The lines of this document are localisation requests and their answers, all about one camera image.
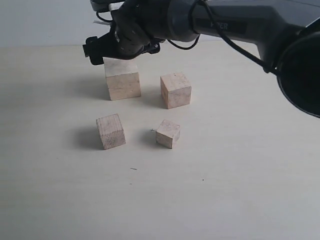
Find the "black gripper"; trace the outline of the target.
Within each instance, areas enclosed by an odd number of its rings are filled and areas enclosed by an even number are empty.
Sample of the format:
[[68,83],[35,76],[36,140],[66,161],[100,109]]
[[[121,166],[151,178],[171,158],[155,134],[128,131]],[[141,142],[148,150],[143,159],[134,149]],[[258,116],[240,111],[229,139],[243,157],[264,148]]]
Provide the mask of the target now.
[[82,45],[84,55],[92,65],[102,65],[104,58],[132,60],[145,53],[159,53],[160,40],[144,29],[141,8],[141,0],[118,0],[109,4],[115,24],[113,34],[88,37]]

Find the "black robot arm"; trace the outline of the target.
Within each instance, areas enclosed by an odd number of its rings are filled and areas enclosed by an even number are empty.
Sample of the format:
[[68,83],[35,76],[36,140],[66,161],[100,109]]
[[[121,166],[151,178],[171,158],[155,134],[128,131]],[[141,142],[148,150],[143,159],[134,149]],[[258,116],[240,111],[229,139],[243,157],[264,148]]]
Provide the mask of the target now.
[[86,39],[92,65],[104,58],[156,54],[168,41],[196,45],[201,35],[230,47],[277,78],[300,111],[320,115],[320,3],[317,0],[93,0],[110,30]]

